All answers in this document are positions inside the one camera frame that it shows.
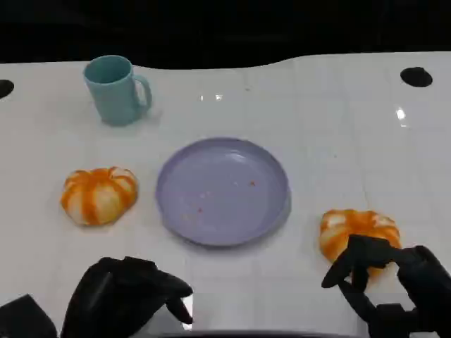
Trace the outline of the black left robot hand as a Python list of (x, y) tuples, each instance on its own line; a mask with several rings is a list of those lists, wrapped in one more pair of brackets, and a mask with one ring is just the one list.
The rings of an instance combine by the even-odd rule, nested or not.
[(192, 324), (183, 299), (191, 286), (152, 261), (103, 257), (91, 265), (68, 304), (61, 337), (131, 337), (163, 306)]

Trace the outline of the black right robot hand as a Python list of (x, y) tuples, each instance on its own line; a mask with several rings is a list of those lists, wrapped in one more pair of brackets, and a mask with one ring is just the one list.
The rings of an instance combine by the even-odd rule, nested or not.
[[(398, 303), (373, 305), (365, 295), (369, 268), (398, 266), (397, 278), (414, 308)], [(367, 324), (370, 337), (409, 337), (435, 332), (450, 336), (450, 274), (425, 246), (399, 249), (386, 239), (351, 235), (347, 248), (326, 273), (321, 286), (338, 286), (348, 304)]]

